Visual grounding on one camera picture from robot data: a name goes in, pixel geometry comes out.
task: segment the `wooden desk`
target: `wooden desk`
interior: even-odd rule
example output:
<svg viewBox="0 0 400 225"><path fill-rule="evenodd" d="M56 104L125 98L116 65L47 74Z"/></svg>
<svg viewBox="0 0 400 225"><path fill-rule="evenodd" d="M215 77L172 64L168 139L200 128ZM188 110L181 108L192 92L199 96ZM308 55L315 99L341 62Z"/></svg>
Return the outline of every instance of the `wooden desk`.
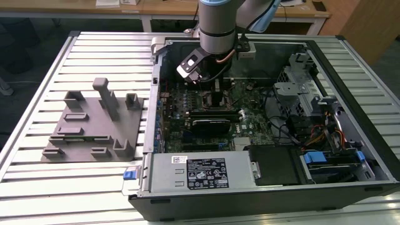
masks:
<svg viewBox="0 0 400 225"><path fill-rule="evenodd" d="M141 0L120 8L96 8L96 0L0 0L0 17L141 19L144 32L151 32L151 20L192 20L196 6L197 0ZM272 21L311 23L308 34L317 35L329 12L316 11L311 0L285 9L279 8Z"/></svg>

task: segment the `barcode sticker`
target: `barcode sticker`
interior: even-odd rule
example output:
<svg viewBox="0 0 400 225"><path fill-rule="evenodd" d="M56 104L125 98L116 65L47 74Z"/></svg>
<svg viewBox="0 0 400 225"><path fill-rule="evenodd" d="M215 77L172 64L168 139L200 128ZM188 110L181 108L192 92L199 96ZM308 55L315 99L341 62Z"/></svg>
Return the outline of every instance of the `barcode sticker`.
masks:
<svg viewBox="0 0 400 225"><path fill-rule="evenodd" d="M187 163L188 157L187 156L172 156L172 163Z"/></svg>
<svg viewBox="0 0 400 225"><path fill-rule="evenodd" d="M227 184L227 183L228 183L228 180L216 180L215 183L216 183L216 184Z"/></svg>

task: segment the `motherboard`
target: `motherboard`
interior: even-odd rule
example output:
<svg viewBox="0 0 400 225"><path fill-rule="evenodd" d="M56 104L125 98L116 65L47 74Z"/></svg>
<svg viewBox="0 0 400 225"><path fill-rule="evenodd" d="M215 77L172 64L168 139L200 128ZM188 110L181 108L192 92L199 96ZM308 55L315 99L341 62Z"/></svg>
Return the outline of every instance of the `motherboard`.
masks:
<svg viewBox="0 0 400 225"><path fill-rule="evenodd" d="M215 107L211 91L201 85L165 87L160 93L165 152L232 151L251 144L273 144L263 107L269 89L251 80L231 81Z"/></svg>

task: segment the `cable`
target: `cable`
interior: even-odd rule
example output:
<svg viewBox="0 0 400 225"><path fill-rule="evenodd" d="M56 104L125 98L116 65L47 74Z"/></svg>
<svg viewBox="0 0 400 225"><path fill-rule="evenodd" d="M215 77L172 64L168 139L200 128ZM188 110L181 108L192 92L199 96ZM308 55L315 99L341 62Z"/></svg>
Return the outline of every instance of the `cable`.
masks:
<svg viewBox="0 0 400 225"><path fill-rule="evenodd" d="M273 92L273 88L271 88L269 91L267 92L267 95L265 95L265 98L264 98L264 102L263 102L263 105L261 105L261 109L265 108L267 99L269 97L268 95L269 95L271 92Z"/></svg>
<svg viewBox="0 0 400 225"><path fill-rule="evenodd" d="M227 61L228 61L228 59L231 59L231 58L232 58L232 56L233 56L235 52L236 52L236 50L235 50L235 49L232 49L232 51L229 52L229 54L225 56L225 58L224 58L224 59L221 59L221 60L215 60L215 61L216 61L216 63L219 63L219 64L223 64L224 62L227 62Z"/></svg>
<svg viewBox="0 0 400 225"><path fill-rule="evenodd" d="M288 15L287 15L287 7L280 3L280 6L283 7L283 10L285 12L285 22L288 21Z"/></svg>
<svg viewBox="0 0 400 225"><path fill-rule="evenodd" d="M195 16L193 16L193 21L196 20L197 13L199 13L199 2L197 2L197 7L196 7L196 13L195 13Z"/></svg>
<svg viewBox="0 0 400 225"><path fill-rule="evenodd" d="M192 133L193 134L193 132L191 132L189 130L187 130L187 129L181 129L181 131L187 131L187 132L189 132L189 133Z"/></svg>
<svg viewBox="0 0 400 225"><path fill-rule="evenodd" d="M311 138L312 138L312 136L313 136L313 129L317 128L317 127L323 127L323 126L324 126L324 125L315 125L315 126L312 127L312 129L311 129L311 136L309 136Z"/></svg>
<svg viewBox="0 0 400 225"><path fill-rule="evenodd" d="M305 147L308 147L309 145L320 142L321 140L325 139L325 135L324 134L320 134L320 136L317 136L316 138L313 138L312 140L309 140L305 144L304 144L304 147L301 148L301 151L305 151Z"/></svg>
<svg viewBox="0 0 400 225"><path fill-rule="evenodd" d="M224 68L220 70L220 72L208 80L200 80L200 83L208 83L211 81L213 81L215 79L219 78L219 76L225 72L225 70L228 69L229 67L229 63L225 64Z"/></svg>
<svg viewBox="0 0 400 225"><path fill-rule="evenodd" d="M271 118L267 117L267 123L269 123L285 136L288 136L289 139L292 140L292 142L296 145L304 146L304 144L287 131L284 131L277 125L275 125L272 123L271 119L275 118L275 117L280 117L281 118L281 116L272 116Z"/></svg>
<svg viewBox="0 0 400 225"><path fill-rule="evenodd" d="M259 21L259 19L267 14L267 12L269 11L269 9L272 8L275 3L275 0L271 1L271 4L268 6L268 8L265 9L265 11L256 17L256 19L248 24L243 34L241 34L241 38L245 39L245 33L249 32L249 29L252 27L252 25L255 24L256 21Z"/></svg>
<svg viewBox="0 0 400 225"><path fill-rule="evenodd" d="M288 127L288 125L287 125L285 123L281 124L281 126L280 126L280 134L279 134L277 137L273 137L273 138L277 138L277 141L280 141L280 139L283 138L283 137L281 137L281 128L283 128L283 126Z"/></svg>
<svg viewBox="0 0 400 225"><path fill-rule="evenodd" d="M341 135L340 131L335 130L335 132L339 134L340 146L343 147L343 144L344 144L344 142L343 142L343 135Z"/></svg>
<svg viewBox="0 0 400 225"><path fill-rule="evenodd" d="M231 106L235 105L235 103L237 103L237 101L239 101L240 99L243 99L243 97L244 97L244 95L241 95L241 97L237 98L237 99L232 102Z"/></svg>

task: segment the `copper pipe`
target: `copper pipe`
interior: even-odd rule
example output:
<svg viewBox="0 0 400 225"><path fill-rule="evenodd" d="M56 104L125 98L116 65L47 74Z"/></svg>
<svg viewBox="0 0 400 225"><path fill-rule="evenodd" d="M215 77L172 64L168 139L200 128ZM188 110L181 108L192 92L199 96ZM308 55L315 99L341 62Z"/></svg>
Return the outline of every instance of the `copper pipe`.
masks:
<svg viewBox="0 0 400 225"><path fill-rule="evenodd" d="M232 51L229 52L229 54L227 55L227 57L224 59L221 59L221 60L216 60L216 63L221 64L221 63L227 62L228 59L233 56L235 52L236 52L236 50L232 49Z"/></svg>

